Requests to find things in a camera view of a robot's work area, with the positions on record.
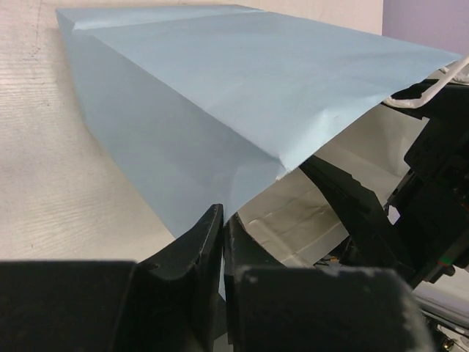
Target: wall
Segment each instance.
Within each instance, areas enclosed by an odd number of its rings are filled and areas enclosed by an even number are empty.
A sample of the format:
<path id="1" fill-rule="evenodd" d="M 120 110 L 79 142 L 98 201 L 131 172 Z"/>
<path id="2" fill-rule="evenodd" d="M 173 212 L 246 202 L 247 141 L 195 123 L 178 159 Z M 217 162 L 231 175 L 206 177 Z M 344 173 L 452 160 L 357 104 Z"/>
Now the wall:
<path id="1" fill-rule="evenodd" d="M 384 0 L 383 35 L 469 53 L 468 0 Z"/>

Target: white rope handle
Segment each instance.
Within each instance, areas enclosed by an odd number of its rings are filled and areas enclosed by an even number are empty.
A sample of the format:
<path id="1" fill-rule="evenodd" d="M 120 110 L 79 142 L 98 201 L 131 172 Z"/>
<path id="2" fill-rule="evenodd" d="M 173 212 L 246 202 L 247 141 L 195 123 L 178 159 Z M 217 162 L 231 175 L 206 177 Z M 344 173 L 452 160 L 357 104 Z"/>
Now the white rope handle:
<path id="1" fill-rule="evenodd" d="M 469 78 L 465 76 L 458 76 L 458 73 L 461 70 L 469 65 L 469 55 L 464 57 L 463 59 L 459 60 L 457 63 L 454 64 L 453 67 L 450 69 L 444 68 L 442 71 L 445 75 L 438 80 L 437 83 L 433 84 L 429 89 L 422 93 L 422 96 L 417 99 L 393 99 L 391 97 L 386 98 L 383 102 L 387 106 L 392 106 L 394 108 L 403 108 L 403 109 L 417 109 L 431 101 L 436 94 L 441 91 L 445 85 L 447 85 L 450 81 L 455 81 L 461 84 L 469 84 Z"/>

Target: light wood surface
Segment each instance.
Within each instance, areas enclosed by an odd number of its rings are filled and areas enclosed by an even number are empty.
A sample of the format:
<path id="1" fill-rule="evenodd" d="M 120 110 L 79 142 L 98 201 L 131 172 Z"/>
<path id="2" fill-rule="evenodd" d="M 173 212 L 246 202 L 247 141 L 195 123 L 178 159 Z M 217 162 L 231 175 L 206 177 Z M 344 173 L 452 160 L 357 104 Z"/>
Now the light wood surface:
<path id="1" fill-rule="evenodd" d="M 383 0 L 236 2 L 381 32 Z M 176 3 L 0 0 L 1 259 L 142 260 L 172 241 L 84 127 L 54 10 Z"/>

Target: purple wall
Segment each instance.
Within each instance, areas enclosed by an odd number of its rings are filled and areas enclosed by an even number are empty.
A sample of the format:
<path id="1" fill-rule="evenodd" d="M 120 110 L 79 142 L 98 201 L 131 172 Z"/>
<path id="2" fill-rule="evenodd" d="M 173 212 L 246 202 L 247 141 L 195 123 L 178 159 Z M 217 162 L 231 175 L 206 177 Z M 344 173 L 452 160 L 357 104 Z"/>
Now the purple wall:
<path id="1" fill-rule="evenodd" d="M 383 35 L 469 54 L 469 0 L 384 0 Z"/>

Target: wood grain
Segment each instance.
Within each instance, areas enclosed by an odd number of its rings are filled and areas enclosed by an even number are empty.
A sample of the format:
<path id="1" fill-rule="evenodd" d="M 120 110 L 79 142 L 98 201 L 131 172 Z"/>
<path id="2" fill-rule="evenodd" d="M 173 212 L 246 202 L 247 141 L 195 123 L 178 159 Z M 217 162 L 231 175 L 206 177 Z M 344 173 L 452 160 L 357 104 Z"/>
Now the wood grain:
<path id="1" fill-rule="evenodd" d="M 203 1 L 159 1 L 175 4 Z M 243 0 L 380 33 L 383 0 Z M 54 10 L 154 1 L 0 1 L 0 258 L 142 260 L 172 241 L 81 121 Z"/>

